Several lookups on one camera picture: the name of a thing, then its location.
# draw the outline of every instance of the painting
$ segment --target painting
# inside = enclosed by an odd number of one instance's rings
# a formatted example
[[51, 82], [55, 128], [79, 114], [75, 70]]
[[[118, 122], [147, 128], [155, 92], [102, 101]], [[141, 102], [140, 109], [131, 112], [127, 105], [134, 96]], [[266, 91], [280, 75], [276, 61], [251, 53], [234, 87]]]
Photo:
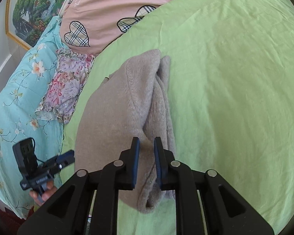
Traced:
[[53, 16], [59, 15], [67, 0], [8, 0], [6, 34], [23, 48], [35, 46]]

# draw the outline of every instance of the metal screw head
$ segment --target metal screw head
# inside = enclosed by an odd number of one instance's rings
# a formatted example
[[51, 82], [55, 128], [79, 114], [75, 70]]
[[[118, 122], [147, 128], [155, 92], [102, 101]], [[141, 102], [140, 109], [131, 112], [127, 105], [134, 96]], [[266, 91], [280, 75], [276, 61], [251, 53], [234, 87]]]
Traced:
[[215, 177], [217, 175], [217, 172], [214, 169], [210, 169], [207, 174], [209, 177]]
[[179, 167], [179, 166], [181, 165], [181, 163], [180, 163], [179, 161], [172, 161], [172, 162], [171, 162], [171, 165], [172, 165], [173, 167]]
[[87, 172], [84, 170], [84, 169], [80, 169], [77, 173], [76, 173], [76, 175], [78, 176], [78, 177], [84, 177], [84, 176], [86, 176], [86, 174], [87, 174]]
[[116, 160], [116, 161], [114, 161], [113, 164], [114, 164], [115, 166], [117, 166], [117, 167], [120, 167], [120, 166], [123, 165], [123, 161], [122, 161], [122, 160]]

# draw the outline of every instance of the hand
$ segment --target hand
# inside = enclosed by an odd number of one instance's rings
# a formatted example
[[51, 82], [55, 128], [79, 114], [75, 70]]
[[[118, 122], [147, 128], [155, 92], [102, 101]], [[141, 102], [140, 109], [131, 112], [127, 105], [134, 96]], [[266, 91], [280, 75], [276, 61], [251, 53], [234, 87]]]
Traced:
[[[47, 182], [47, 188], [48, 188], [48, 190], [45, 191], [45, 193], [41, 196], [41, 198], [43, 199], [43, 201], [48, 200], [57, 191], [57, 188], [54, 186], [53, 180]], [[38, 206], [42, 206], [43, 205], [43, 203], [41, 203], [38, 200], [38, 193], [37, 192], [31, 190], [29, 192], [29, 195], [34, 199], [34, 201], [36, 202], [36, 204]]]

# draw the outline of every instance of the fuzzy fabric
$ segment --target fuzzy fabric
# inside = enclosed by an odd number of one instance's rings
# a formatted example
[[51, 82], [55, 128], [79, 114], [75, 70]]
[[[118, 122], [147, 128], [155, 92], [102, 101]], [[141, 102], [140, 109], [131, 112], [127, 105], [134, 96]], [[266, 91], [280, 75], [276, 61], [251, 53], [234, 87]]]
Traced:
[[[175, 152], [166, 94], [169, 70], [170, 57], [161, 59], [157, 49], [128, 59], [89, 98], [77, 132], [76, 171], [102, 169], [130, 148], [133, 137], [139, 137], [136, 188], [120, 191], [119, 198], [143, 213], [152, 211], [165, 196], [156, 183], [154, 138], [160, 136], [164, 148]], [[166, 197], [173, 198], [173, 193]]]

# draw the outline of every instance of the floral pillow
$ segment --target floral pillow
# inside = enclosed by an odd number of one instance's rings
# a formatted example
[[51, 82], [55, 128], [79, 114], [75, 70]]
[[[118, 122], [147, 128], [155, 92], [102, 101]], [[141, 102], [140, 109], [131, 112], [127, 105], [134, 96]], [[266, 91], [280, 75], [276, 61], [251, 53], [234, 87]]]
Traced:
[[[58, 63], [54, 78], [35, 114], [40, 120], [58, 119], [68, 124], [95, 57], [74, 53], [65, 48], [57, 50], [57, 55]], [[41, 70], [39, 64], [35, 70]]]
[[[34, 201], [20, 187], [22, 175], [13, 155], [13, 145], [35, 139], [40, 160], [60, 155], [63, 124], [41, 121], [35, 116], [57, 67], [56, 50], [67, 48], [60, 38], [61, 19], [53, 17], [37, 44], [30, 49], [0, 93], [0, 200], [20, 218], [26, 218]], [[61, 185], [60, 176], [55, 179]]]

